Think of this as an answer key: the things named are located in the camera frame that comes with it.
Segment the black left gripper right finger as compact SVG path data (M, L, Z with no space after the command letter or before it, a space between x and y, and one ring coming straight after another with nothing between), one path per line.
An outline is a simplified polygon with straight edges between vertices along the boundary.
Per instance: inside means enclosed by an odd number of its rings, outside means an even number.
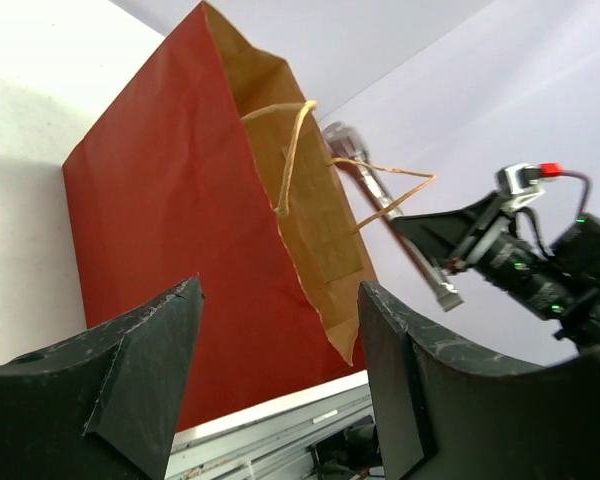
M358 312L387 478L600 479L600 346L541 367L371 281Z

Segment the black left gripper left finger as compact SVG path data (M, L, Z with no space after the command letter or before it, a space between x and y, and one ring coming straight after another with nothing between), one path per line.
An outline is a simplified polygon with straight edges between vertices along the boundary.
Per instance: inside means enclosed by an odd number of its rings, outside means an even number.
M0 365L0 479L161 479L199 332L195 278Z

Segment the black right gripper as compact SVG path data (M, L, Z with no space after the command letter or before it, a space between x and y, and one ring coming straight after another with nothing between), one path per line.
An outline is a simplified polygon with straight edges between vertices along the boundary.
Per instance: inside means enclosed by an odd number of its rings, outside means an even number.
M542 320L570 320L599 302L598 281L519 237L517 217L500 212L497 192L461 209L397 217L392 228L429 263L452 275L478 272Z

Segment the metal serving tongs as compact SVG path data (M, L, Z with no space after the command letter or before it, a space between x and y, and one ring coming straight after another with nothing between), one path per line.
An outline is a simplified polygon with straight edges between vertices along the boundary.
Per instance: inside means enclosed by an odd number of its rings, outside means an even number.
M367 202L375 209L375 213L369 219L360 222L359 228L367 226L376 219L381 219L432 291L438 305L445 312L460 306L463 299L442 268L435 262L426 259L409 239L399 234L391 226L393 219L403 215L400 205L429 186L436 179L436 175L374 165L369 150L357 130L345 123L334 122L328 125L322 131L322 135L335 166L344 171L356 183ZM405 174L421 178L423 182L394 199L380 179L379 171Z

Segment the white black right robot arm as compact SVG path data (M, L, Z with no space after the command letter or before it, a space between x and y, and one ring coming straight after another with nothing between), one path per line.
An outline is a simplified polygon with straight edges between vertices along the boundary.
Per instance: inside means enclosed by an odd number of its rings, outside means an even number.
M518 235L517 216L492 192L462 209L391 220L431 263L455 275L469 269L541 320L556 339L600 345L600 218L585 213L550 247Z

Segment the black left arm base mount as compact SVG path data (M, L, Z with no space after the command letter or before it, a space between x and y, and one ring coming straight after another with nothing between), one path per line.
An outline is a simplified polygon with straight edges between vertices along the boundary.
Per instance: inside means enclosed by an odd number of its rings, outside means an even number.
M375 419L367 415L310 447L317 479L384 479Z

